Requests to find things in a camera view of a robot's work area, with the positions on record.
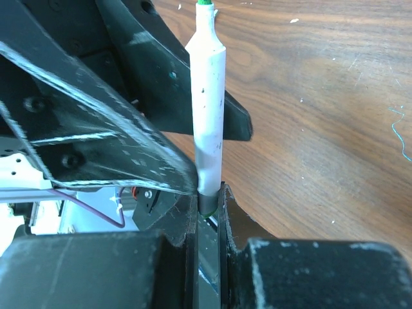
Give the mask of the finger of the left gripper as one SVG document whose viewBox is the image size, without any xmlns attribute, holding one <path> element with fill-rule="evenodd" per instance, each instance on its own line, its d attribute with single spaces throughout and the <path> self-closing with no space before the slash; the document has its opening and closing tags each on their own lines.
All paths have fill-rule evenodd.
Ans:
<svg viewBox="0 0 412 309">
<path fill-rule="evenodd" d="M 196 192 L 194 163 L 55 43 L 1 43 L 1 116 L 59 187 Z"/>
<path fill-rule="evenodd" d="M 138 109 L 158 130 L 193 134 L 189 54 L 151 1 L 97 1 Z"/>
</svg>

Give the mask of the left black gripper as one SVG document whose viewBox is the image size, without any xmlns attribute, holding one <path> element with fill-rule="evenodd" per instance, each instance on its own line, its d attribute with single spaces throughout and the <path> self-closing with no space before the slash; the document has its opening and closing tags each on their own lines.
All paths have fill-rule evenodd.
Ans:
<svg viewBox="0 0 412 309">
<path fill-rule="evenodd" d="M 145 120 L 115 89 L 67 54 L 22 2 L 1 3 L 1 13 L 1 55 L 55 92 L 40 120 L 28 124 L 2 102 L 5 120 L 29 150 L 61 146 L 92 160 L 145 153 Z"/>
</svg>

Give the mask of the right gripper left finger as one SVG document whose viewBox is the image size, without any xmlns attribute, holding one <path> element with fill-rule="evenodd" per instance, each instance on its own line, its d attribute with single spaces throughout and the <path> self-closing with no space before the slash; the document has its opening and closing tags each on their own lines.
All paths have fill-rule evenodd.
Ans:
<svg viewBox="0 0 412 309">
<path fill-rule="evenodd" d="M 197 199 L 148 229 L 18 236 L 1 257 L 2 308 L 197 308 Z"/>
</svg>

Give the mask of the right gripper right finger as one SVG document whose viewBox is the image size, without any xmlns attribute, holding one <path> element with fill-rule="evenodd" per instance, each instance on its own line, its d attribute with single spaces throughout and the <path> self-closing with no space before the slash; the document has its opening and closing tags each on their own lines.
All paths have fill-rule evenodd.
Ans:
<svg viewBox="0 0 412 309">
<path fill-rule="evenodd" d="M 410 308 L 411 269 L 376 241 L 281 239 L 221 186 L 218 208 L 222 308 Z"/>
</svg>

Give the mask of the white pen dark green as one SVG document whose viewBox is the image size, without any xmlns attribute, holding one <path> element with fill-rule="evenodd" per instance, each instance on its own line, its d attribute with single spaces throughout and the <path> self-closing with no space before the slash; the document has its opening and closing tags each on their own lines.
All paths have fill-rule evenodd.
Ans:
<svg viewBox="0 0 412 309">
<path fill-rule="evenodd" d="M 186 50 L 191 71 L 198 211 L 208 218 L 218 208 L 221 187 L 226 72 L 226 47 L 216 35 L 212 1 L 196 2 L 196 31 Z"/>
</svg>

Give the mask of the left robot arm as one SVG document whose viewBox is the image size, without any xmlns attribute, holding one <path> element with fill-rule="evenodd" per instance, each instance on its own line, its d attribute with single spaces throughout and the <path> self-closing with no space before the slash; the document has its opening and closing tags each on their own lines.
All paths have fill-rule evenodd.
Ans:
<svg viewBox="0 0 412 309">
<path fill-rule="evenodd" d="M 1 2 L 1 186 L 192 195 L 189 56 L 151 1 Z"/>
</svg>

